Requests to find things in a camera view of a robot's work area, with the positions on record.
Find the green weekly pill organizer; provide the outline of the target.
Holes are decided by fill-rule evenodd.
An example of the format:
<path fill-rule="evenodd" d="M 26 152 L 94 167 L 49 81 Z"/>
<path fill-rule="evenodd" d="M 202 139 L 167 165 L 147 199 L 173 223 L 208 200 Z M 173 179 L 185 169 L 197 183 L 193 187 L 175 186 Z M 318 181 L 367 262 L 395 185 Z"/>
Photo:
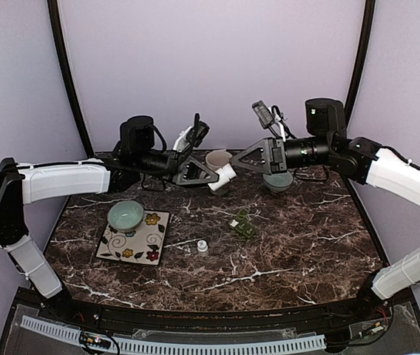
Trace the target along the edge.
<path fill-rule="evenodd" d="M 230 222 L 232 220 L 237 220 L 239 224 L 236 227 L 232 227 Z M 229 222 L 229 228 L 234 230 L 241 238 L 245 240 L 250 240 L 254 237 L 257 232 L 256 227 L 248 219 L 248 210 L 241 209 L 238 211 L 236 216 L 232 218 Z"/>

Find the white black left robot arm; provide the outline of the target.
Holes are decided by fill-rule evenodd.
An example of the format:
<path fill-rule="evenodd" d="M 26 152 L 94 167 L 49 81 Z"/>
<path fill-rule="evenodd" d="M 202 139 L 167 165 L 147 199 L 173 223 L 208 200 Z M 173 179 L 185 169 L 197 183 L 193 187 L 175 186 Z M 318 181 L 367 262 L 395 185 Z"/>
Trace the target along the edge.
<path fill-rule="evenodd" d="M 180 133 L 172 149 L 152 117 L 139 115 L 120 125 L 120 139 L 110 155 L 70 162 L 0 162 L 0 249 L 10 255 L 48 308 L 62 322 L 78 316 L 77 305 L 64 294 L 66 288 L 44 254 L 32 240 L 25 223 L 24 205 L 40 200 L 87 193 L 115 193 L 128 189 L 143 176 L 177 186 L 208 185 L 212 190 L 226 185 L 234 173 L 213 171 L 192 157 L 209 131 L 196 115 L 194 123 Z"/>

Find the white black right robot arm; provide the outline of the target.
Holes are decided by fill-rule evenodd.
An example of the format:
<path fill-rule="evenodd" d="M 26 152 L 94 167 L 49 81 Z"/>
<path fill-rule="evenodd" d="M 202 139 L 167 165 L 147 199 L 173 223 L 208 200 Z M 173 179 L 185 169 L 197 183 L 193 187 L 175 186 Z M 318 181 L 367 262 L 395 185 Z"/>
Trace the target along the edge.
<path fill-rule="evenodd" d="M 390 146 L 367 138 L 349 139 L 341 101 L 313 98 L 305 102 L 307 138 L 295 138 L 278 108 L 252 104 L 263 129 L 280 124 L 279 133 L 263 138 L 231 159 L 232 166 L 275 175 L 306 166 L 326 166 L 361 185 L 384 189 L 420 206 L 420 166 Z M 373 272 L 351 303 L 350 313 L 365 321 L 379 301 L 420 282 L 420 247 L 391 266 Z"/>

